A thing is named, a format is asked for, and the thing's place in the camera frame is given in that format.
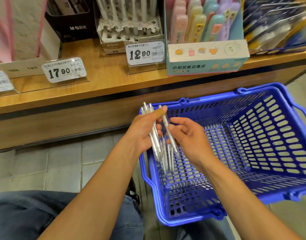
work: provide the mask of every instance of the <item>blue plastic shopping basket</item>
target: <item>blue plastic shopping basket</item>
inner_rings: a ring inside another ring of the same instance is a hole
[[[162,105],[168,106],[169,117],[188,117],[202,125],[214,154],[264,204],[299,201],[306,195],[306,126],[295,108],[305,116],[306,110],[293,102],[282,84]],[[142,177],[152,188],[158,219],[168,226],[223,219],[226,212],[211,184],[180,152],[174,173],[165,175],[149,149],[151,178],[140,156]]]

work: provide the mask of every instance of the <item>hand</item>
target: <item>hand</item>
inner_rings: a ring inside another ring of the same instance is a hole
[[[179,124],[176,126],[169,124],[168,129],[196,168],[201,168],[206,160],[217,159],[202,126],[189,118],[172,117],[170,121]]]
[[[142,116],[141,114],[136,116],[124,136],[127,138],[128,143],[133,142],[134,145],[130,146],[134,146],[134,148],[136,149],[135,153],[137,157],[139,157],[141,153],[148,150],[152,146],[152,142],[148,134],[152,130],[153,123],[167,112],[167,106],[163,106],[161,108],[161,112],[160,110],[158,110],[159,109],[155,110],[154,113],[149,113],[144,116]],[[158,136],[161,137],[163,135],[161,131],[162,125],[156,123],[156,129],[158,132]]]

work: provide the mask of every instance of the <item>shoe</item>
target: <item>shoe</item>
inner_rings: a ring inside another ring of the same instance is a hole
[[[135,188],[135,183],[133,178],[131,178],[129,186],[127,187],[125,195],[131,197],[133,200],[136,201],[137,206],[139,206],[140,201],[139,201],[139,195],[136,194],[136,188]]]

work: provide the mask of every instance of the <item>price tag holder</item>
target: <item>price tag holder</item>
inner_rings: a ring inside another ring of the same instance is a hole
[[[87,75],[83,61],[79,57],[57,60],[42,65],[42,69],[51,83],[67,81]]]
[[[163,41],[128,44],[125,47],[129,65],[146,65],[160,63],[165,60],[165,45]]]
[[[18,93],[5,72],[0,71],[0,92],[12,91]]]

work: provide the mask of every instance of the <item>black box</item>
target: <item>black box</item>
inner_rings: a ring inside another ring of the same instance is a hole
[[[89,11],[86,13],[67,16],[52,16],[45,12],[45,18],[62,42],[98,38],[93,0],[85,1],[89,7]]]

